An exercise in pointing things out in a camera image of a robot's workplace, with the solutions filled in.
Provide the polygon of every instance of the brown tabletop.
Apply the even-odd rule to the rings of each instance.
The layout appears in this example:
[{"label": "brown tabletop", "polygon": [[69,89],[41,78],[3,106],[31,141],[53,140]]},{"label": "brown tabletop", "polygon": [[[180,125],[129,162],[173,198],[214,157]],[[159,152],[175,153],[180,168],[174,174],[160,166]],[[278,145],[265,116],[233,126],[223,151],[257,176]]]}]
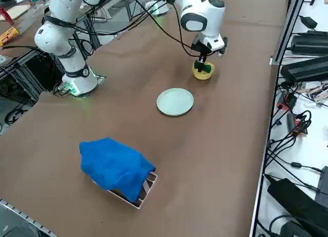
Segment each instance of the brown tabletop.
[{"label": "brown tabletop", "polygon": [[[89,99],[41,95],[0,138],[0,197],[59,236],[248,236],[275,71],[269,59],[287,0],[224,0],[229,38],[216,71],[200,81],[193,59],[151,20],[88,60],[106,81]],[[178,36],[173,11],[161,20]],[[183,33],[190,43],[193,33]],[[168,88],[188,89],[193,108],[156,108]],[[157,168],[141,210],[92,183],[79,143],[111,137]]]}]

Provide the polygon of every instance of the metal frame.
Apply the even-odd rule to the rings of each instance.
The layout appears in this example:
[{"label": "metal frame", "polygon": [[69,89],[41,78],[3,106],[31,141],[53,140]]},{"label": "metal frame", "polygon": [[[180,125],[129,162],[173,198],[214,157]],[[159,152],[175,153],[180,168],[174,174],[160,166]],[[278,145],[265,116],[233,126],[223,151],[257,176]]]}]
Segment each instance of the metal frame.
[{"label": "metal frame", "polygon": [[131,14],[131,10],[130,10],[129,0],[124,0],[124,2],[125,2],[125,8],[127,10],[128,18],[130,21],[132,19],[132,14]]},{"label": "metal frame", "polygon": [[[290,5],[289,5],[288,11],[287,11],[286,20],[284,22],[283,29],[280,33],[277,48],[275,50],[274,56],[272,58],[272,63],[271,63],[272,65],[278,66],[276,84],[278,83],[280,65],[281,65],[286,47],[287,47],[290,37],[292,35],[293,29],[295,26],[295,22],[298,18],[298,14],[301,10],[303,2],[304,2],[304,0],[290,0]],[[272,124],[272,115],[273,115],[273,111],[274,111],[274,104],[275,104],[275,98],[276,98],[275,92],[274,92],[274,96],[272,98],[273,102],[272,102],[272,108],[271,108],[270,122],[269,122],[269,126],[268,126],[268,131],[267,131],[267,140],[265,142],[264,152],[263,152],[263,156],[262,156],[261,170],[260,170],[259,180],[258,180],[258,184],[257,184],[256,199],[255,199],[255,205],[254,205],[254,211],[253,211],[253,217],[252,217],[251,231],[250,231],[250,235],[249,235],[252,237],[255,237],[255,234],[256,234],[257,218],[258,218],[260,200],[261,200],[260,197],[261,197],[262,187],[263,187],[264,162],[267,159],[267,153],[266,153],[267,147],[266,146],[267,146],[267,142],[268,142],[268,139],[269,139],[270,133],[271,133],[270,126]]]},{"label": "metal frame", "polygon": [[17,208],[15,208],[14,206],[12,206],[11,204],[9,204],[8,202],[4,201],[1,198],[0,198],[0,204],[3,205],[6,209],[10,210],[11,212],[19,215],[20,217],[22,217],[23,219],[25,219],[29,223],[33,224],[35,227],[37,227],[39,230],[46,233],[50,237],[57,237],[53,232],[51,232],[49,229],[45,228],[42,224],[40,224],[37,221],[33,220],[28,215],[24,214],[23,212],[21,212],[20,210],[18,210]]},{"label": "metal frame", "polygon": [[304,0],[291,0],[289,9],[287,11],[286,20],[283,24],[282,31],[279,36],[277,48],[272,57],[272,64],[275,66],[280,65],[289,39],[292,35],[295,22],[297,20],[299,11],[301,10]]},{"label": "metal frame", "polygon": [[[278,80],[279,80],[279,69],[280,67],[278,67],[277,69],[277,76],[276,76],[276,82],[275,82],[275,86],[278,84]],[[257,189],[256,189],[256,198],[255,198],[255,203],[254,203],[254,210],[253,210],[253,216],[252,216],[252,224],[251,224],[251,230],[250,230],[250,234],[249,236],[255,237],[256,234],[256,226],[257,226],[257,218],[258,218],[258,212],[259,212],[259,208],[260,208],[260,197],[261,197],[261,193],[262,193],[262,188],[263,188],[263,180],[264,180],[264,162],[267,159],[267,144],[271,135],[271,125],[272,125],[272,116],[274,113],[274,106],[275,106],[275,102],[276,102],[276,88],[273,92],[273,96],[272,96],[272,106],[271,106],[271,114],[270,114],[270,121],[268,123],[268,129],[267,129],[267,134],[266,134],[266,141],[265,141],[265,145],[264,145],[264,150],[263,150],[263,156],[262,156],[262,162],[261,162],[261,170],[260,170],[260,175],[259,175],[259,179],[258,179],[258,184],[257,184]]]}]

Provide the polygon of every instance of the black cable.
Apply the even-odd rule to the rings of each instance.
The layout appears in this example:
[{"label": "black cable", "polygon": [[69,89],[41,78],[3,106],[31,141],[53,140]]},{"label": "black cable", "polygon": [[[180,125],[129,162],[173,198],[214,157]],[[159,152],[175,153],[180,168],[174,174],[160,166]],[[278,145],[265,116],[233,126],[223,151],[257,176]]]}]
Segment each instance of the black cable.
[{"label": "black cable", "polygon": [[272,118],[274,118],[277,114],[278,114],[278,112],[280,111],[281,109],[277,109],[277,111],[274,113],[274,115],[272,115]]},{"label": "black cable", "polygon": [[[314,103],[317,103],[314,99],[311,99],[310,97],[306,96],[306,95],[303,95],[301,93],[296,93],[296,94],[299,94],[301,96],[303,96],[304,98],[310,100],[310,101],[313,101]],[[324,103],[317,103],[318,105],[321,105],[321,106],[325,106],[325,107],[328,107],[328,105],[324,104]]]},{"label": "black cable", "polygon": [[280,156],[275,154],[273,151],[271,151],[269,148],[268,148],[268,150],[271,153],[271,154],[269,154],[269,156],[274,155],[275,158],[278,158],[279,160],[281,160],[285,164],[290,165],[292,168],[297,168],[297,169],[308,168],[308,169],[312,169],[312,170],[315,170],[316,172],[319,172],[319,173],[323,174],[323,170],[321,170],[321,169],[318,169],[318,168],[312,167],[312,166],[302,165],[301,163],[298,163],[298,162],[287,162],[286,160],[284,160],[283,158],[281,158]]},{"label": "black cable", "polygon": [[191,48],[189,45],[186,45],[186,44],[184,44],[182,41],[179,41],[178,39],[176,39],[175,37],[173,37],[171,34],[169,34],[166,30],[164,30],[163,28],[162,28],[162,26],[160,26],[160,24],[156,21],[156,19],[154,19],[153,18],[153,16],[151,16],[151,13],[138,1],[138,0],[135,0],[141,7],[142,7],[142,9],[143,10],[145,10],[145,12],[148,14],[148,16],[157,24],[157,26],[160,28],[160,30],[162,31],[162,32],[164,32],[165,33],[165,35],[166,36],[168,36],[169,38],[171,38],[171,39],[173,39],[173,40],[175,40],[175,41],[177,41],[177,42],[179,42],[180,44],[183,44],[184,46],[186,46],[186,47],[188,47],[188,48]]},{"label": "black cable", "polygon": [[[292,143],[291,145],[285,147],[284,149],[282,149],[281,151],[277,152],[276,154],[278,155],[278,154],[282,153],[283,151],[285,151],[286,149],[292,147],[292,146],[295,144],[295,142],[296,142],[296,138],[293,138],[293,139],[287,141],[287,142],[284,143],[282,146],[285,146],[285,145],[288,144],[290,141],[293,141],[293,143]],[[272,163],[272,161],[273,161],[273,160],[269,161],[269,158],[270,158],[270,156],[266,159],[266,161],[265,161],[265,163],[264,163],[264,164],[265,164],[265,168],[267,168],[267,167]]]},{"label": "black cable", "polygon": [[[82,52],[87,56],[93,55],[93,53],[95,51],[92,43],[86,39],[80,39],[80,38],[79,39],[68,39],[68,41],[75,41],[76,43],[79,43]],[[88,51],[86,49],[86,47],[84,46],[84,42],[87,42],[91,46],[91,51]]]},{"label": "black cable", "polygon": [[[164,32],[165,33],[165,35],[167,35],[168,37],[170,37],[171,39],[173,39],[173,40],[175,40],[175,41],[177,41],[177,42],[179,42],[179,43],[181,43],[181,45],[183,45],[182,47],[183,47],[183,49],[186,51],[186,53],[188,54],[188,55],[190,55],[189,54],[189,52],[184,48],[184,46],[185,47],[188,47],[189,49],[191,49],[191,47],[189,46],[189,45],[186,45],[186,44],[184,44],[183,43],[183,41],[182,41],[182,33],[181,33],[181,25],[180,25],[180,23],[179,23],[179,32],[180,32],[180,39],[181,39],[181,41],[179,41],[178,39],[176,39],[175,37],[173,37],[172,35],[170,35],[166,30],[164,30],[163,28],[162,28],[162,26],[160,26],[160,24],[156,21],[156,19],[154,19],[153,18],[153,16],[151,16],[151,13],[138,1],[138,0],[136,0],[136,2],[142,7],[142,9],[144,9],[146,12],[147,12],[147,14],[148,14],[148,16],[150,16],[150,18],[158,25],[158,27],[160,28],[160,30],[162,31],[162,32]],[[178,12],[177,12],[177,9],[176,9],[176,7],[174,6],[174,4],[172,4],[173,5],[173,7],[174,7],[174,9],[175,9],[175,11],[176,11],[176,15],[177,15],[177,18],[179,19],[179,15],[178,15]]]},{"label": "black cable", "polygon": [[134,24],[136,24],[138,21],[139,21],[140,18],[136,19],[135,21],[129,23],[127,26],[125,26],[124,28],[118,30],[118,31],[115,31],[115,32],[111,32],[111,33],[99,33],[99,32],[90,32],[88,30],[86,30],[85,28],[82,28],[82,27],[79,27],[75,24],[72,24],[72,23],[66,23],[67,25],[69,25],[70,28],[73,28],[75,29],[76,31],[79,31],[79,32],[82,32],[82,33],[85,33],[85,34],[89,34],[89,35],[96,35],[96,36],[108,36],[108,35],[116,35],[120,32],[123,32],[127,29],[129,29],[130,27],[132,27]]},{"label": "black cable", "polygon": [[309,224],[309,225],[311,225],[311,226],[317,228],[318,230],[320,230],[320,231],[322,231],[322,232],[328,233],[328,230],[327,230],[327,229],[324,229],[324,228],[318,226],[317,224],[315,224],[315,223],[309,221],[308,219],[300,218],[300,217],[294,217],[294,216],[292,216],[292,215],[281,215],[281,216],[278,216],[278,217],[274,218],[274,219],[270,222],[270,225],[269,225],[269,232],[270,232],[270,233],[272,233],[272,225],[273,225],[277,220],[279,220],[279,219],[281,219],[281,218],[293,218],[293,219],[296,219],[296,220],[298,220],[298,221],[305,222],[305,223],[307,223],[307,224]]},{"label": "black cable", "polygon": [[[293,142],[290,146],[287,146],[287,147],[285,147],[284,149],[282,149],[281,151],[279,151],[277,154],[279,154],[279,153],[281,153],[281,152],[283,152],[284,150],[286,150],[286,149],[288,149],[288,148],[290,148],[290,147],[292,147],[294,144],[295,144],[295,142],[296,142],[296,137],[297,136],[299,136],[306,128],[308,128],[310,125],[311,125],[311,118],[312,118],[312,114],[311,114],[311,112],[310,111],[308,111],[308,110],[306,110],[306,111],[304,111],[304,112],[302,112],[302,113],[300,113],[300,114],[298,114],[297,116],[300,116],[300,117],[302,117],[302,119],[304,119],[306,116],[305,116],[305,113],[308,113],[309,114],[309,118],[308,118],[308,120],[306,120],[306,121],[304,121],[303,120],[303,124],[302,124],[302,127],[300,128],[300,127],[298,127],[298,126],[296,126],[296,127],[294,127],[284,138],[282,138],[282,139],[280,139],[279,141],[279,143],[278,143],[278,145],[275,147],[275,149],[273,150],[273,152],[275,153],[278,149],[281,149],[283,146],[285,146],[285,145],[287,145],[288,143],[290,143],[291,141]],[[296,128],[300,128],[300,130],[298,130],[297,131],[297,134],[293,134],[293,132],[295,131],[295,129]],[[273,161],[273,160],[271,160],[270,162],[268,162],[269,161],[269,159],[270,159],[270,157],[267,157],[267,159],[265,160],[265,162],[264,162],[264,164],[265,164],[265,167],[268,167],[269,166],[269,164]]]},{"label": "black cable", "polygon": [[106,18],[103,18],[104,21],[95,21],[96,18],[100,18],[100,17],[96,17],[95,14],[94,14],[93,15],[94,20],[93,20],[93,23],[92,23],[93,25],[94,24],[104,24],[108,21],[108,16],[107,16],[107,13],[106,13],[105,9],[102,6],[100,8],[104,11],[104,14],[106,15]]},{"label": "black cable", "polygon": [[268,234],[270,235],[270,232],[260,223],[260,221],[257,219],[256,223]]},{"label": "black cable", "polygon": [[309,185],[305,182],[303,182],[301,179],[299,179],[299,177],[297,177],[295,174],[293,174],[292,172],[290,172],[288,169],[286,169],[276,158],[273,158],[272,159],[280,165],[281,168],[283,168],[288,174],[290,174],[291,176],[293,176],[297,181],[299,181],[300,183],[304,184],[305,186],[309,187],[309,188],[313,188],[314,191],[317,191],[318,189],[312,185]]}]

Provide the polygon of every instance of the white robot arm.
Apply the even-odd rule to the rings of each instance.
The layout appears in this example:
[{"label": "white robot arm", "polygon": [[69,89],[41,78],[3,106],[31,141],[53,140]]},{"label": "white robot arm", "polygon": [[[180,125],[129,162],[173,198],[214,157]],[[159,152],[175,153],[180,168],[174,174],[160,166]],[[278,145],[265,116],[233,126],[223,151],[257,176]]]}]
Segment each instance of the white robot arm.
[{"label": "white robot arm", "polygon": [[[35,43],[47,53],[58,57],[66,74],[63,82],[73,88],[71,94],[78,96],[93,90],[97,79],[86,64],[80,50],[69,44],[68,39],[74,29],[65,27],[65,22],[74,24],[82,1],[91,6],[101,5],[106,0],[50,0],[51,20],[42,25],[36,35]],[[151,0],[137,0],[139,3]],[[225,49],[226,44],[219,33],[225,6],[222,0],[169,0],[181,7],[181,26],[186,31],[200,32],[197,43],[208,52]]]}]

